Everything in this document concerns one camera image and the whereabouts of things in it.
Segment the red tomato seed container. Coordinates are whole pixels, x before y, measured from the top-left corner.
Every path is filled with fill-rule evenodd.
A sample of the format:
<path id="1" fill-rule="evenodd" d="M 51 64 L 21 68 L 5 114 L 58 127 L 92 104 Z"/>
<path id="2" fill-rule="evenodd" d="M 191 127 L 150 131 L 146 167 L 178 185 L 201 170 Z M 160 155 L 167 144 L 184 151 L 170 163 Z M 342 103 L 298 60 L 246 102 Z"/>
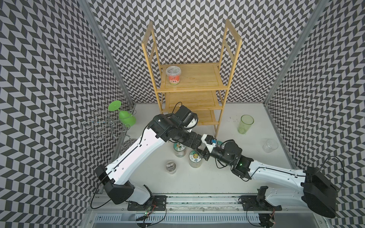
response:
<path id="1" fill-rule="evenodd" d="M 178 66 L 169 66 L 166 69 L 166 76 L 171 85 L 180 83 L 181 69 Z"/>

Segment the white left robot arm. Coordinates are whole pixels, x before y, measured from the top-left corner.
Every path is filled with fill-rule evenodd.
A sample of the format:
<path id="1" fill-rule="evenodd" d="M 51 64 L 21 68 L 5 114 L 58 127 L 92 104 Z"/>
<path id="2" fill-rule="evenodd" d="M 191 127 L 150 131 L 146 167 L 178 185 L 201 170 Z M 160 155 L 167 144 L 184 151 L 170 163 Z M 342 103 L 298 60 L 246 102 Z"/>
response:
<path id="1" fill-rule="evenodd" d="M 197 152 L 200 151 L 199 147 L 205 144 L 208 151 L 212 151 L 215 145 L 211 142 L 211 135 L 188 132 L 183 124 L 184 122 L 174 114 L 156 115 L 141 137 L 125 153 L 109 165 L 96 168 L 96 176 L 115 204 L 133 201 L 143 205 L 151 199 L 152 194 L 147 188 L 132 184 L 129 178 L 136 168 L 165 142 L 174 140 Z"/>

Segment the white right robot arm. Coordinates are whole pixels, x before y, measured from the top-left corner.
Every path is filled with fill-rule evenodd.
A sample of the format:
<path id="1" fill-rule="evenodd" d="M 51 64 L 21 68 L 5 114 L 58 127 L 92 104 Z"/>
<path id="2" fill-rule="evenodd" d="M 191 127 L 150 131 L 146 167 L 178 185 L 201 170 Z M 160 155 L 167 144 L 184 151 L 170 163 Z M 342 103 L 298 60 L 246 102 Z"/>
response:
<path id="1" fill-rule="evenodd" d="M 308 207 L 327 218 L 336 217 L 337 187 L 316 167 L 306 170 L 285 169 L 271 166 L 243 156 L 234 140 L 224 147 L 216 139 L 203 140 L 209 156 L 231 168 L 243 181 L 260 180 L 281 186 L 280 189 L 259 188 L 258 198 L 271 206 Z"/>

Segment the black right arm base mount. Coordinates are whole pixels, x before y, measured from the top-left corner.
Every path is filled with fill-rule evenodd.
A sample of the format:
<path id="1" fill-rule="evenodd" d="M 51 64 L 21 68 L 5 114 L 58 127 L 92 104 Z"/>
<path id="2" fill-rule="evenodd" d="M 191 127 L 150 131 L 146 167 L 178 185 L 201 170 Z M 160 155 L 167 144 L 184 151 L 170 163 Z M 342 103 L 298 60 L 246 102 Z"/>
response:
<path id="1" fill-rule="evenodd" d="M 282 211 L 282 207 L 271 205 L 265 197 L 269 187 L 261 186 L 255 195 L 241 195 L 238 199 L 244 211 Z"/>

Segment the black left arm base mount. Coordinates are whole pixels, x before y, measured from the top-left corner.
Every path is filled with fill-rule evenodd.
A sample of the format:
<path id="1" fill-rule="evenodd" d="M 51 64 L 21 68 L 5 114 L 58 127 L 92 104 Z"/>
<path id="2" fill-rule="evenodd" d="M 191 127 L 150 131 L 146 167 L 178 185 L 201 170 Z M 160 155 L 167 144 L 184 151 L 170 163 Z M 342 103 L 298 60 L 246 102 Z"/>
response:
<path id="1" fill-rule="evenodd" d="M 128 211 L 146 211 L 149 207 L 154 211 L 165 211 L 167 196 L 156 195 L 144 185 L 143 187 L 136 186 L 134 192 L 128 201 Z"/>

